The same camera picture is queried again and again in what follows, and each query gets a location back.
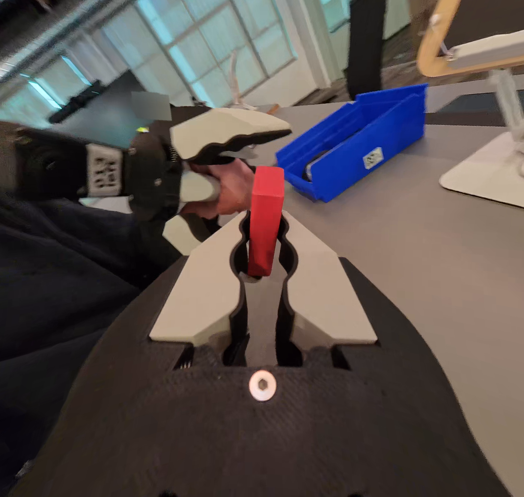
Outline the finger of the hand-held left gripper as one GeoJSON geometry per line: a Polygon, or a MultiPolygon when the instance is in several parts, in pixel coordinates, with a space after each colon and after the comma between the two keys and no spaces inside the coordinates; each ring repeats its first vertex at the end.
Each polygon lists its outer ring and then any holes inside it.
{"type": "Polygon", "coordinates": [[[171,146],[188,164],[229,164],[240,152],[292,133],[285,120],[244,108],[212,108],[170,128],[171,146]]]}
{"type": "Polygon", "coordinates": [[[195,213],[180,213],[166,222],[162,236],[181,255],[190,255],[219,229],[219,217],[206,219],[195,213]]]}

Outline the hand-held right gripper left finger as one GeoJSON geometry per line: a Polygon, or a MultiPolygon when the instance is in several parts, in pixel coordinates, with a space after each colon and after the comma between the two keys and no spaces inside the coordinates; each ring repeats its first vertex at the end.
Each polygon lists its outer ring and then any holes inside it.
{"type": "Polygon", "coordinates": [[[243,212],[193,249],[149,337],[195,347],[229,347],[247,336],[245,287],[234,252],[245,249],[243,212]]]}

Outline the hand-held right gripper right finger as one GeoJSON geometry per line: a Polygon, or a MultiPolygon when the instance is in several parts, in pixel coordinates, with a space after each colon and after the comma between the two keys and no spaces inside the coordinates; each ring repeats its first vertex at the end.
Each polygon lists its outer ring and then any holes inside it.
{"type": "Polygon", "coordinates": [[[337,253],[288,212],[282,220],[280,253],[291,251],[282,291],[292,318],[290,341],[299,349],[375,344],[375,330],[337,253]]]}

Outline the red toy block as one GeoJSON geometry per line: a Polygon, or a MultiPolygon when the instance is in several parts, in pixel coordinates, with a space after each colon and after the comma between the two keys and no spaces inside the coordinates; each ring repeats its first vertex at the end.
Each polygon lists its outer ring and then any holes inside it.
{"type": "Polygon", "coordinates": [[[250,213],[247,273],[251,277],[266,277],[272,272],[284,197],[284,170],[258,166],[250,213]]]}

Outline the person's left hand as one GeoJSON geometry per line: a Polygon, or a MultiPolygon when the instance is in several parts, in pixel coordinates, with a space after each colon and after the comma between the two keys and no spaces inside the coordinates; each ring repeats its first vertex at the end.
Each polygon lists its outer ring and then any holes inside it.
{"type": "Polygon", "coordinates": [[[212,219],[251,208],[255,174],[243,160],[235,158],[229,164],[210,166],[190,164],[190,168],[196,173],[218,179],[220,194],[215,201],[187,203],[181,209],[181,214],[194,213],[200,218],[212,219]]]}

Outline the person's dark clothing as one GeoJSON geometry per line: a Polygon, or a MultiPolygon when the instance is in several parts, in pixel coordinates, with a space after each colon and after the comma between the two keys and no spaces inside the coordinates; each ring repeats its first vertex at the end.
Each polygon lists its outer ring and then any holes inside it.
{"type": "Polygon", "coordinates": [[[131,214],[1,192],[1,496],[53,429],[105,330],[156,263],[131,214]]]}

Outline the blue plastic bin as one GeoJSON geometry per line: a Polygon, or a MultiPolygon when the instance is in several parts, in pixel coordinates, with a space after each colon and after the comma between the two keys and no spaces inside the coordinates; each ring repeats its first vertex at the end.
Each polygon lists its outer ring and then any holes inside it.
{"type": "Polygon", "coordinates": [[[298,192],[328,203],[424,136],[428,85],[357,95],[276,152],[298,192]]]}

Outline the black pillar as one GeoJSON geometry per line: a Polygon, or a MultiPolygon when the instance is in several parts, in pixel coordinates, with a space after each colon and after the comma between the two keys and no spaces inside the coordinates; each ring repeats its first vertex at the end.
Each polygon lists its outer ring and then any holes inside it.
{"type": "Polygon", "coordinates": [[[350,0],[346,89],[350,100],[382,89],[383,31],[387,0],[350,0]]]}

